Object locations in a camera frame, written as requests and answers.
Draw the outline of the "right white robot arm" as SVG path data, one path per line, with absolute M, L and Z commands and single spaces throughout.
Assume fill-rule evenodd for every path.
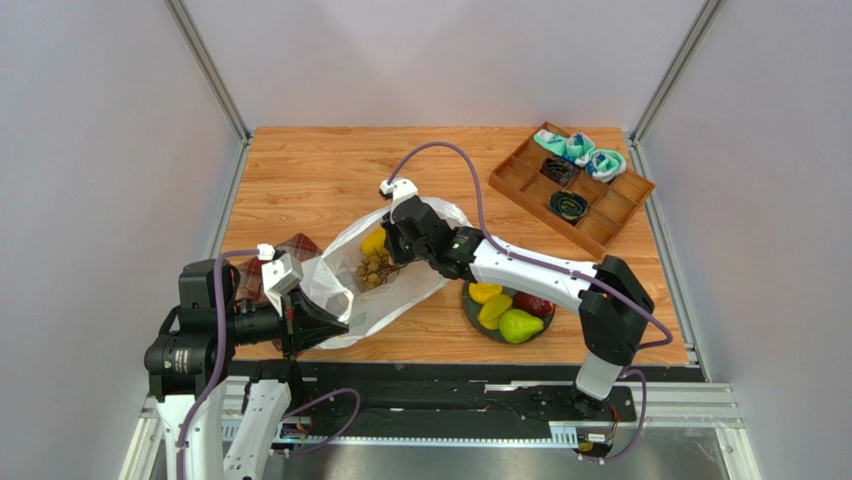
M 419 196 L 394 204 L 381 226 L 397 264 L 424 261 L 447 279 L 509 287 L 576 314 L 588 352 L 575 387 L 587 397 L 607 399 L 640 350 L 654 305 L 618 257 L 576 262 L 520 249 L 450 226 Z

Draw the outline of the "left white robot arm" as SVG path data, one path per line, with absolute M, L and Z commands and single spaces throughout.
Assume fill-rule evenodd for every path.
M 292 256 L 262 261 L 261 274 L 266 299 L 254 303 L 238 299 L 239 273 L 227 260 L 185 266 L 180 302 L 145 353 L 170 479 L 262 478 L 281 420 L 303 397 L 297 355 L 349 330 L 307 297 Z M 283 358 L 263 361 L 250 374 L 242 419 L 225 448 L 228 366 L 237 347 L 273 340 Z

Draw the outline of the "yellow fake pear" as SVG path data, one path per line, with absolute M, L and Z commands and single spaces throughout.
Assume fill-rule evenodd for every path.
M 492 298 L 500 295 L 503 292 L 503 286 L 484 282 L 470 283 L 467 292 L 472 301 L 484 305 Z

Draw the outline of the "white plastic bag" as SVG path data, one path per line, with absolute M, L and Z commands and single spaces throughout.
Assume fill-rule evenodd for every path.
M 320 256 L 303 263 L 301 288 L 348 331 L 321 342 L 323 350 L 354 345 L 392 323 L 449 281 L 422 261 L 391 260 L 372 240 L 384 237 L 387 207 L 344 229 Z

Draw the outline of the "yellow fake lemon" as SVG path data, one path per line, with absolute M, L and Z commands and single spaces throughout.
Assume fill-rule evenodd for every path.
M 383 228 L 378 228 L 369 233 L 360 243 L 360 251 L 366 257 L 379 256 L 382 257 L 388 253 L 385 247 L 386 232 Z

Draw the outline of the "green fake lime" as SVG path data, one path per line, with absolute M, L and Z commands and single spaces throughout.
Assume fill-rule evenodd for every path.
M 519 309 L 507 311 L 499 321 L 499 332 L 502 338 L 511 344 L 524 343 L 543 330 L 542 319 Z

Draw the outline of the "yellow fake starfruit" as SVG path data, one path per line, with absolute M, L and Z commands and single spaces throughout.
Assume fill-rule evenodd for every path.
M 504 313 L 511 310 L 513 298 L 506 294 L 498 294 L 487 300 L 477 314 L 479 325 L 489 331 L 499 329 L 499 321 Z

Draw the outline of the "dark red fake fruit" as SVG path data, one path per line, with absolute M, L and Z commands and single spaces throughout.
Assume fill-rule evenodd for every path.
M 522 310 L 538 318 L 549 317 L 555 311 L 555 306 L 550 301 L 525 292 L 516 292 L 514 294 L 513 306 L 515 309 Z

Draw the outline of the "brown fake longan bunch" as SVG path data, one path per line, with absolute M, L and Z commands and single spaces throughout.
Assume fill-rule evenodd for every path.
M 402 269 L 403 265 L 397 264 L 389 253 L 382 257 L 365 256 L 356 269 L 356 276 L 366 290 L 373 290 L 393 280 Z

